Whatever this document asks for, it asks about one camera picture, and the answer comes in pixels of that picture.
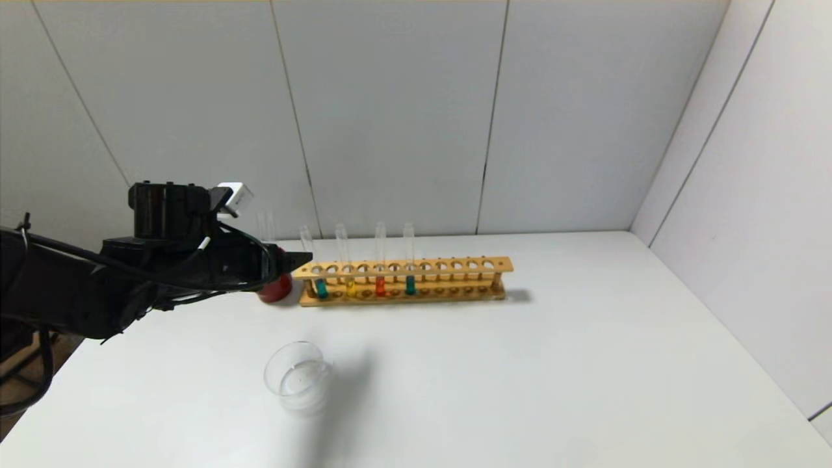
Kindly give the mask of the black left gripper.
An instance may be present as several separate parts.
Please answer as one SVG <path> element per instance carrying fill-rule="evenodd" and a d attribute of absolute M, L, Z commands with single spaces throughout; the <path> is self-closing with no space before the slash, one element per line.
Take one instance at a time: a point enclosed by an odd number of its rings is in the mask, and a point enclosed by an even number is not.
<path fill-rule="evenodd" d="M 274 249 L 252 237 L 221 237 L 207 247 L 210 269 L 208 288 L 214 291 L 256 291 L 276 276 L 292 272 L 310 263 L 310 252 L 286 252 L 278 249 L 278 270 Z"/>

